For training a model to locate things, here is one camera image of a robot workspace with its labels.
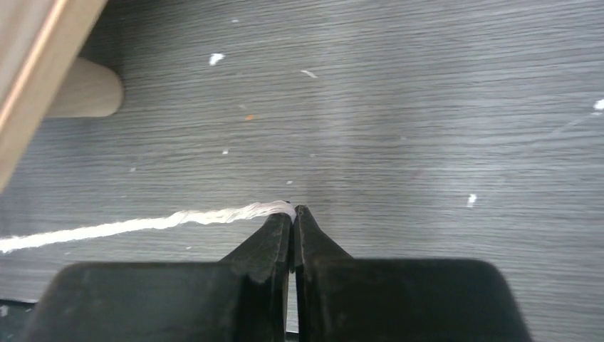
black object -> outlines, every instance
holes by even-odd
[[[293,224],[271,215],[215,263],[67,267],[22,341],[531,341],[490,264],[353,259],[307,207],[296,212]],[[284,329],[290,271],[298,335]]]

wooden leg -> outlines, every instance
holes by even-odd
[[[89,118],[115,113],[124,98],[122,83],[110,69],[75,60],[46,118]]]

white speck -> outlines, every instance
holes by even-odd
[[[211,66],[215,66],[216,63],[218,63],[218,61],[220,61],[221,59],[224,58],[224,55],[222,53],[213,53],[210,57],[209,57],[209,64]]]
[[[598,102],[593,104],[593,109],[595,110],[604,110],[604,99],[599,100]]]
[[[478,198],[478,197],[475,194],[470,194],[470,196],[468,197],[468,204],[466,204],[466,207],[472,208],[474,206],[474,203],[476,202],[476,198]]]
[[[319,76],[315,75],[314,73],[308,71],[308,70],[300,70],[301,73],[304,73],[312,78],[319,78]]]

dark wood grain surface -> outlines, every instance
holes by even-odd
[[[125,104],[43,123],[0,234],[289,200],[354,257],[491,261],[537,341],[601,341],[603,17],[588,0],[111,2],[83,54]],[[75,261],[217,260],[261,223],[13,252],[0,296],[36,300]]]

white rope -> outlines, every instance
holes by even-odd
[[[34,234],[28,237],[9,237],[0,239],[0,251],[8,253],[16,249],[41,247],[47,244],[94,239],[96,237],[109,237],[111,235],[143,229],[166,229],[187,222],[196,222],[199,224],[230,223],[238,219],[253,219],[277,213],[289,215],[292,222],[296,219],[296,211],[291,204],[284,201],[253,203],[243,208],[227,208],[211,212],[185,210],[157,219],[131,219],[124,222],[107,223],[92,227]]]

